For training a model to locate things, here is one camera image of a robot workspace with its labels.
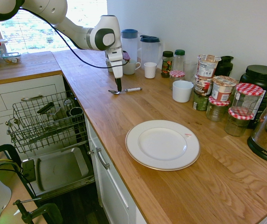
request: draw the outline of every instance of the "white plate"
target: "white plate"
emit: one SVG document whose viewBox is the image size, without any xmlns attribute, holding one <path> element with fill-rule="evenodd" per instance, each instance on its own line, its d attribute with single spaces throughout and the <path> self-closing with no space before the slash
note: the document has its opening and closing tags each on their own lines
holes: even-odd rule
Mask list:
<svg viewBox="0 0 267 224">
<path fill-rule="evenodd" d="M 133 127 L 126 136 L 129 154 L 140 164 L 157 170 L 179 170 L 200 155 L 195 134 L 168 120 L 150 120 Z"/>
</svg>

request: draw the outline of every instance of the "window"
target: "window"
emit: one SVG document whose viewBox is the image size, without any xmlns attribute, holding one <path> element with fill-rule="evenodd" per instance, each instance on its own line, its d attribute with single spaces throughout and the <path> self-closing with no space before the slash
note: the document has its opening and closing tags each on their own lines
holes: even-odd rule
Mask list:
<svg viewBox="0 0 267 224">
<path fill-rule="evenodd" d="M 107 14 L 106 0 L 67 0 L 67 17 L 83 27 L 94 27 Z M 12 19 L 0 22 L 0 32 L 8 40 L 8 52 L 32 53 L 68 49 L 61 37 L 46 22 L 19 10 Z M 65 37 L 68 44 L 74 45 Z"/>
</svg>

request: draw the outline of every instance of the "plastic pitcher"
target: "plastic pitcher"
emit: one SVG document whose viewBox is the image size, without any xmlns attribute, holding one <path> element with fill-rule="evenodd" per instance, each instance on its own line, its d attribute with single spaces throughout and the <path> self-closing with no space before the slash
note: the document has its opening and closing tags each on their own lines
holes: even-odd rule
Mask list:
<svg viewBox="0 0 267 224">
<path fill-rule="evenodd" d="M 155 36 L 141 35 L 141 67 L 144 69 L 144 63 L 154 62 L 159 63 L 161 54 L 159 49 L 162 46 L 160 39 Z"/>
<path fill-rule="evenodd" d="M 129 57 L 138 61 L 138 31 L 135 29 L 124 29 L 121 31 L 122 50 L 125 50 Z"/>
</svg>

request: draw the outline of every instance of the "wooden countertop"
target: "wooden countertop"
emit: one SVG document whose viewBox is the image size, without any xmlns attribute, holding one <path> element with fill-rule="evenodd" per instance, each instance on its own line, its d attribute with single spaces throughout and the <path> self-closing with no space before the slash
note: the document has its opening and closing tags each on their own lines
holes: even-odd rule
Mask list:
<svg viewBox="0 0 267 224">
<path fill-rule="evenodd" d="M 5 154 L 0 153 L 0 159 L 6 159 Z M 1 168 L 13 169 L 11 165 L 4 165 Z M 18 175 L 14 172 L 0 170 L 0 180 L 3 184 L 10 188 L 12 193 L 9 204 L 0 215 L 0 224 L 24 224 L 23 220 L 21 219 L 20 212 L 14 216 L 14 213 L 17 211 L 17 206 L 13 205 L 13 202 L 15 202 L 17 199 L 21 201 L 29 200 L 31 199 L 30 194 L 27 192 Z M 37 206 L 34 202 L 28 202 L 23 205 L 27 211 L 33 211 L 37 209 Z M 43 216 L 33 219 L 33 222 L 35 224 L 47 224 Z"/>
<path fill-rule="evenodd" d="M 0 84 L 59 74 L 62 71 L 50 51 L 23 54 L 17 64 L 0 60 Z"/>
<path fill-rule="evenodd" d="M 84 60 L 105 67 L 104 52 L 76 51 Z M 242 137 L 224 131 L 223 122 L 209 121 L 192 101 L 172 99 L 169 80 L 159 73 L 146 79 L 144 71 L 122 78 L 123 89 L 142 91 L 112 95 L 112 73 L 85 65 L 70 51 L 56 52 L 69 85 L 111 157 L 148 224 L 257 224 L 267 216 L 267 161 Z M 189 128 L 199 139 L 201 154 L 191 166 L 157 171 L 136 162 L 125 137 L 135 125 L 165 119 Z"/>
</svg>

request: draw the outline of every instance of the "wire rack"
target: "wire rack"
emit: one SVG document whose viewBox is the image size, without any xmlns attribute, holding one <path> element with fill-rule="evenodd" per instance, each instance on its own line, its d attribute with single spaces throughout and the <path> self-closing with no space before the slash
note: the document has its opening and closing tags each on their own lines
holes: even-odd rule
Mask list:
<svg viewBox="0 0 267 224">
<path fill-rule="evenodd" d="M 52 144 L 65 148 L 87 140 L 84 115 L 69 114 L 76 107 L 71 91 L 13 104 L 14 118 L 7 134 L 20 153 Z"/>
</svg>

